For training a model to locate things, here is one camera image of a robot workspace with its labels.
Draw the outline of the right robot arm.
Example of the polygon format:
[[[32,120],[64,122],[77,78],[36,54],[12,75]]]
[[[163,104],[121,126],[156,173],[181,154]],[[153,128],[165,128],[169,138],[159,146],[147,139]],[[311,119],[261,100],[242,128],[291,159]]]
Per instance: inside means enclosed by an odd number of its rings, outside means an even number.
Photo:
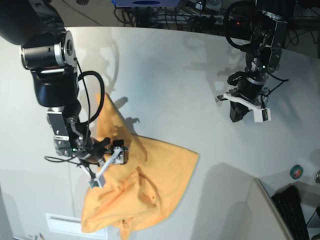
[[[46,107],[54,132],[54,145],[66,161],[103,166],[104,156],[112,164],[127,162],[123,140],[91,137],[90,123],[98,118],[105,102],[105,85],[95,71],[79,71],[72,33],[48,0],[3,0],[0,3],[0,35],[20,46],[23,67],[30,71],[37,102]],[[80,121],[79,82],[94,76],[100,85],[99,105],[87,121]]]

